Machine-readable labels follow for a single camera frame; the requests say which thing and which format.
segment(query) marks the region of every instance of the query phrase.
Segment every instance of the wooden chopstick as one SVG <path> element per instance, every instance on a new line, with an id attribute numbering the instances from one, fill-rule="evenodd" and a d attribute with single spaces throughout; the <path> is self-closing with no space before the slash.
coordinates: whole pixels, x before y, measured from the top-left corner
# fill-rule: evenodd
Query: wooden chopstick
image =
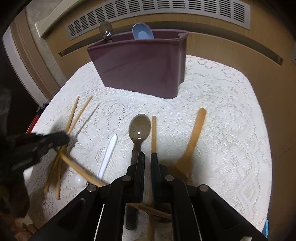
<path id="1" fill-rule="evenodd" d="M 159 210 L 151 208 L 151 207 L 148 207 L 142 203 L 128 203 L 127 205 L 135 207 L 139 210 L 145 211 L 149 214 L 152 214 L 152 215 L 155 215 L 155 216 L 158 216 L 161 218 L 172 219 L 171 214 L 159 211 Z"/>
<path id="2" fill-rule="evenodd" d="M 73 107 L 72 107 L 72 111 L 73 111 L 74 107 L 77 106 L 77 103 L 78 103 L 79 98 L 80 98 L 80 97 L 77 96 L 77 98 L 76 98 L 76 100 L 75 100 L 75 102 L 74 102 L 74 105 L 73 105 Z M 49 171 L 49 174 L 48 174 L 48 177 L 47 177 L 47 182 L 46 182 L 46 184 L 45 184 L 45 186 L 44 186 L 44 189 L 43 189 L 43 192 L 44 192 L 44 193 L 47 193 L 47 192 L 48 192 L 48 189 L 49 189 L 49 186 L 50 186 L 50 181 L 51 181 L 52 176 L 53 176 L 53 174 L 54 174 L 54 170 L 56 169 L 56 166 L 57 166 L 57 164 L 58 164 L 58 160 L 59 160 L 59 155 L 56 155 L 56 157 L 55 157 L 55 159 L 54 159 L 54 163 L 53 163 L 53 165 L 52 165 L 52 167 L 51 167 L 51 169 L 50 169 L 50 171 Z"/>
<path id="3" fill-rule="evenodd" d="M 89 102 L 91 101 L 93 96 L 89 97 L 88 100 L 86 101 L 86 103 L 84 104 L 84 106 L 82 107 L 81 111 L 78 113 L 77 117 L 75 118 L 75 120 L 73 121 L 72 125 L 70 126 L 69 130 L 67 131 L 67 135 L 69 135 L 74 126 L 76 125 L 77 121 L 79 120 L 81 114 L 84 112 L 85 108 L 87 107 L 87 105 L 89 104 Z"/>
<path id="4" fill-rule="evenodd" d="M 152 116 L 152 132 L 151 132 L 151 153 L 156 152 L 156 116 Z M 149 207 L 154 208 L 152 187 L 149 192 Z M 148 226 L 147 226 L 147 239 L 152 241 L 154 239 L 154 226 L 152 215 L 149 214 Z"/>
<path id="5" fill-rule="evenodd" d="M 70 126 L 71 126 L 71 123 L 72 123 L 72 120 L 73 120 L 73 116 L 74 116 L 75 110 L 77 108 L 78 101 L 79 101 L 79 96 L 77 96 L 77 98 L 76 98 L 76 100 L 74 102 L 74 105 L 72 107 L 71 113 L 69 115 L 68 122 L 67 122 L 67 125 L 66 125 L 66 132 L 68 132 L 69 129 L 70 129 Z M 62 170 L 62 161 L 58 158 L 57 184 L 56 184 L 56 199 L 60 199 L 61 170 Z"/>
<path id="6" fill-rule="evenodd" d="M 69 159 L 61 150 L 58 151 L 61 159 L 67 163 L 70 167 L 72 167 L 75 171 L 77 171 L 82 177 L 84 177 L 87 181 L 89 181 L 92 184 L 97 185 L 98 187 L 105 186 L 106 184 L 97 179 L 96 177 L 90 175 L 87 173 L 85 169 L 83 169 L 81 166 L 79 166 L 76 162 Z"/>

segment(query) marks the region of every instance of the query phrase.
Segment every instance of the vent grille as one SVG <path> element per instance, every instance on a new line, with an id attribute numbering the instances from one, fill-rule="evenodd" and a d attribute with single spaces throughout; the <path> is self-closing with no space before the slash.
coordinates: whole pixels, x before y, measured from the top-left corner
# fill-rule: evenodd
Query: vent grille
<path id="1" fill-rule="evenodd" d="M 219 0 L 219 14 L 231 18 L 231 1 Z"/>
<path id="2" fill-rule="evenodd" d="M 217 3 L 216 0 L 205 0 L 205 11 L 217 13 Z"/>
<path id="3" fill-rule="evenodd" d="M 128 0 L 128 8 L 131 13 L 140 11 L 139 0 Z"/>
<path id="4" fill-rule="evenodd" d="M 234 2 L 233 7 L 234 7 L 234 19 L 244 23 L 244 6 Z"/>
<path id="5" fill-rule="evenodd" d="M 170 2 L 168 0 L 157 0 L 157 8 L 170 8 Z"/>
<path id="6" fill-rule="evenodd" d="M 201 0 L 188 0 L 189 9 L 202 10 Z"/>
<path id="7" fill-rule="evenodd" d="M 68 27 L 69 27 L 70 34 L 73 37 L 76 34 L 73 24 L 71 23 Z"/>
<path id="8" fill-rule="evenodd" d="M 113 3 L 109 3 L 105 5 L 106 15 L 108 19 L 116 17 L 115 10 L 113 7 Z"/>
<path id="9" fill-rule="evenodd" d="M 250 5 L 240 0 L 107 0 L 65 25 L 69 39 L 99 27 L 102 21 L 154 13 L 189 13 L 219 18 L 250 29 Z"/>
<path id="10" fill-rule="evenodd" d="M 81 22 L 83 30 L 85 30 L 85 29 L 87 29 L 89 27 L 85 16 L 82 16 L 80 18 L 80 22 Z"/>
<path id="11" fill-rule="evenodd" d="M 128 10 L 126 9 L 126 3 L 124 0 L 117 0 L 115 1 L 116 10 L 118 13 L 118 16 L 124 15 L 128 13 Z"/>
<path id="12" fill-rule="evenodd" d="M 74 26 L 75 26 L 75 29 L 76 29 L 76 32 L 77 32 L 77 33 L 79 33 L 79 32 L 82 31 L 81 26 L 80 26 L 80 23 L 79 23 L 79 20 L 76 20 L 76 21 L 74 22 Z"/>
<path id="13" fill-rule="evenodd" d="M 102 21 L 105 21 L 105 15 L 104 15 L 104 11 L 103 11 L 103 8 L 102 7 L 99 7 L 95 10 L 95 13 L 96 13 L 96 18 L 98 20 L 98 22 L 102 22 Z"/>
<path id="14" fill-rule="evenodd" d="M 89 12 L 87 14 L 87 19 L 89 21 L 89 25 L 92 27 L 96 25 L 96 17 L 94 16 L 94 12 Z"/>
<path id="15" fill-rule="evenodd" d="M 185 0 L 173 0 L 173 8 L 185 9 Z"/>
<path id="16" fill-rule="evenodd" d="M 144 11 L 154 9 L 153 0 L 142 0 L 142 5 L 143 5 Z"/>

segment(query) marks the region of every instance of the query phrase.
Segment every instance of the red object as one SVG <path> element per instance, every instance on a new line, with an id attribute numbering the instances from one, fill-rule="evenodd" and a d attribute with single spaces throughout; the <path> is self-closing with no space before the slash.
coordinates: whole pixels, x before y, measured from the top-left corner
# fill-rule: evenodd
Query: red object
<path id="1" fill-rule="evenodd" d="M 36 125 L 37 121 L 39 120 L 39 115 L 36 115 L 35 118 L 33 119 L 32 123 L 30 124 L 26 134 L 30 134 L 34 128 L 34 126 Z"/>
<path id="2" fill-rule="evenodd" d="M 113 35 L 88 47 L 106 87 L 173 99 L 184 81 L 189 32 L 153 29 L 154 39 L 134 39 L 132 32 Z"/>

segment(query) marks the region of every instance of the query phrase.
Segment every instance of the wooden stick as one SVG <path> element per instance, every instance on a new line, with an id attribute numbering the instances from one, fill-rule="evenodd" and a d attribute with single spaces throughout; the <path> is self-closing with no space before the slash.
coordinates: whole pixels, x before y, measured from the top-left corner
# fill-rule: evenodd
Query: wooden stick
<path id="1" fill-rule="evenodd" d="M 79 96 L 77 96 L 77 98 L 76 98 L 76 100 L 75 100 L 75 102 L 74 102 L 73 107 L 74 107 L 74 106 L 77 106 L 76 102 L 78 103 L 78 100 L 79 100 Z M 48 188 L 49 188 L 49 185 L 50 185 L 50 181 L 51 181 L 51 178 L 52 178 L 52 176 L 53 176 L 54 170 L 55 170 L 55 168 L 56 168 L 56 166 L 57 166 L 57 164 L 58 164 L 58 160 L 59 160 L 59 155 L 57 155 L 57 156 L 55 157 L 55 159 L 54 159 L 54 164 L 52 165 L 52 168 L 51 168 L 51 170 L 49 171 L 48 178 L 47 178 L 47 182 L 46 182 L 45 187 L 44 187 L 44 190 L 43 190 L 44 193 L 47 193 L 47 192 L 48 192 Z"/>
<path id="2" fill-rule="evenodd" d="M 73 121 L 72 125 L 70 126 L 69 130 L 67 131 L 67 135 L 69 135 L 69 134 L 72 132 L 72 130 L 73 130 L 75 124 L 76 124 L 77 121 L 79 120 L 81 114 L 83 113 L 83 111 L 85 110 L 85 108 L 87 107 L 87 105 L 88 105 L 88 103 L 91 101 L 91 99 L 92 99 L 92 96 L 89 97 L 89 99 L 86 101 L 86 103 L 85 103 L 84 106 L 82 107 L 82 110 L 78 113 L 76 119 Z M 48 175 L 48 176 L 49 176 L 49 179 L 47 180 L 47 183 L 45 184 L 45 187 L 44 187 L 44 190 L 43 190 L 45 193 L 48 192 L 48 188 L 49 188 L 49 185 L 50 185 L 50 179 L 51 179 L 51 177 L 52 177 L 52 175 L 53 175 L 53 172 L 54 172 L 55 167 L 57 166 L 57 163 L 58 163 L 57 161 L 58 161 L 58 159 L 59 159 L 59 154 L 56 156 L 56 158 L 55 158 L 55 160 L 54 160 L 54 164 L 53 164 L 53 166 L 52 166 L 52 169 L 51 169 L 50 172 L 49 172 L 49 175 Z"/>
<path id="3" fill-rule="evenodd" d="M 141 204 L 141 203 L 128 203 L 127 205 L 135 207 L 139 210 L 145 211 L 147 213 L 150 213 L 152 215 L 155 215 L 155 216 L 158 216 L 161 218 L 172 219 L 171 214 L 159 211 L 159 210 L 151 208 L 151 207 L 148 207 L 148 206 Z"/>
<path id="4" fill-rule="evenodd" d="M 152 116 L 152 132 L 151 132 L 151 153 L 156 152 L 156 116 Z M 154 208 L 152 198 L 152 187 L 149 192 L 149 207 Z M 147 226 L 147 239 L 152 241 L 154 239 L 154 226 L 153 217 L 149 214 L 148 226 Z"/>
<path id="5" fill-rule="evenodd" d="M 71 126 L 71 123 L 72 123 L 72 120 L 73 120 L 73 116 L 74 116 L 75 110 L 77 108 L 77 104 L 78 104 L 79 98 L 80 97 L 77 96 L 77 98 L 76 98 L 76 100 L 74 102 L 74 105 L 72 107 L 72 110 L 71 110 L 71 113 L 69 115 L 68 122 L 67 122 L 67 125 L 66 125 L 66 132 L 68 132 L 68 130 L 69 130 L 70 126 Z M 62 161 L 60 159 L 58 159 L 57 184 L 56 184 L 56 199 L 60 199 L 61 171 L 62 171 Z"/>
<path id="6" fill-rule="evenodd" d="M 77 171 L 81 176 L 83 176 L 87 181 L 89 181 L 92 184 L 97 185 L 98 187 L 105 186 L 103 182 L 101 182 L 99 179 L 97 179 L 94 176 L 91 176 L 87 173 L 85 169 L 83 169 L 81 166 L 79 166 L 76 162 L 69 159 L 61 150 L 58 152 L 61 159 L 67 163 L 70 167 L 72 167 L 75 171 Z"/>
<path id="7" fill-rule="evenodd" d="M 192 169 L 192 154 L 194 152 L 196 143 L 202 131 L 202 127 L 205 121 L 207 111 L 204 108 L 200 108 L 196 115 L 194 127 L 191 133 L 191 137 L 187 144 L 186 150 L 183 155 L 179 158 L 175 167 L 183 173 L 187 178 L 189 177 Z"/>
<path id="8" fill-rule="evenodd" d="M 156 116 L 152 116 L 151 153 L 156 152 Z"/>
<path id="9" fill-rule="evenodd" d="M 69 134 L 72 132 L 74 126 L 76 125 L 76 123 L 77 123 L 77 121 L 79 120 L 81 114 L 84 112 L 85 108 L 87 107 L 87 105 L 88 105 L 89 102 L 91 101 L 92 97 L 93 97 L 93 96 L 89 97 L 89 99 L 86 101 L 86 103 L 85 103 L 84 106 L 82 107 L 81 111 L 78 113 L 76 119 L 73 121 L 72 125 L 70 126 L 70 128 L 69 128 L 69 130 L 68 130 L 68 132 L 67 132 L 67 135 L 69 135 Z"/>

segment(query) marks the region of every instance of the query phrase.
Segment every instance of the white lace tablecloth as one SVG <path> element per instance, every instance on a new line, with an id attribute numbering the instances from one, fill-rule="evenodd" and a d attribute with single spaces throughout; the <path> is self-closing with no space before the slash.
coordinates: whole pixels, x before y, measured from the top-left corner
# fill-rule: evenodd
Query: white lace tablecloth
<path id="1" fill-rule="evenodd" d="M 65 129 L 73 103 L 78 110 L 93 99 L 72 132 L 68 147 L 72 159 L 97 173 L 109 137 L 118 135 L 104 181 L 124 175 L 131 162 L 133 143 L 128 135 L 132 118 L 144 113 L 157 117 L 157 154 L 161 163 L 176 162 L 183 154 L 200 107 L 207 115 L 194 152 L 191 183 L 209 185 L 260 231 L 267 216 L 271 193 L 271 153 L 261 108 L 248 79 L 239 71 L 210 60 L 187 56 L 185 81 L 178 96 L 162 99 L 104 87 L 92 62 L 81 67 L 55 95 L 33 129 L 48 134 Z M 144 201 L 150 187 L 151 136 L 142 144 L 146 156 Z M 43 188 L 54 151 L 25 172 L 31 200 L 29 215 L 40 228 L 82 188 L 72 182 L 76 172 L 64 165 L 61 199 L 52 185 Z M 135 240 L 147 232 L 147 214 L 140 211 L 138 229 L 123 229 L 123 240 Z M 156 240 L 171 240 L 171 224 L 159 224 Z"/>

